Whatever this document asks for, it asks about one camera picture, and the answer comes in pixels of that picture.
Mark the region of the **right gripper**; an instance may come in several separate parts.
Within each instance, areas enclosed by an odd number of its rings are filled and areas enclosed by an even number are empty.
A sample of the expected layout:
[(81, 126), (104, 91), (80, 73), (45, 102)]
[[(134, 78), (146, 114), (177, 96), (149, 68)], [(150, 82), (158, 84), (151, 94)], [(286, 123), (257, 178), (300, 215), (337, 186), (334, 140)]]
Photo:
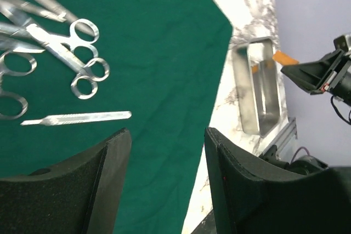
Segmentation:
[(320, 60), (283, 66), (281, 72), (308, 94), (329, 92), (350, 105), (350, 34), (333, 43), (336, 50)]

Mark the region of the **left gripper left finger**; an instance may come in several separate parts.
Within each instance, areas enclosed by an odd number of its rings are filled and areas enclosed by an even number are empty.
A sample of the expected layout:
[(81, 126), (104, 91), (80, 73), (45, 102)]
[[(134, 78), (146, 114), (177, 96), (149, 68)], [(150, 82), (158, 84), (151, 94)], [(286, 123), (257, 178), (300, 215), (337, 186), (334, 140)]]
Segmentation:
[(121, 129), (50, 167), (1, 178), (1, 233), (112, 233), (131, 146)]

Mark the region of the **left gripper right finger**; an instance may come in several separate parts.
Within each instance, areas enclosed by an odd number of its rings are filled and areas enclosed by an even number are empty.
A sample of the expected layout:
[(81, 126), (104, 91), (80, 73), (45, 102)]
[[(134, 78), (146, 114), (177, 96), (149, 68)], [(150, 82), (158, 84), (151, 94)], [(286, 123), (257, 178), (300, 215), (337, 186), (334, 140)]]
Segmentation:
[(215, 128), (205, 152), (218, 233), (350, 233), (350, 168), (279, 168)]

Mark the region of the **orange strip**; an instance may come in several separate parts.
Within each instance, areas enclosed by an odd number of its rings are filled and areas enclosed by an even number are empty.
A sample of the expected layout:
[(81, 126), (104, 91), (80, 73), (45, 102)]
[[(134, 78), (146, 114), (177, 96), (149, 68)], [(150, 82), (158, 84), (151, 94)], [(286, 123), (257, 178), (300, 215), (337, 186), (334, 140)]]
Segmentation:
[(281, 66), (297, 65), (299, 61), (288, 56), (280, 50), (277, 50), (273, 55), (273, 60), (276, 61)]

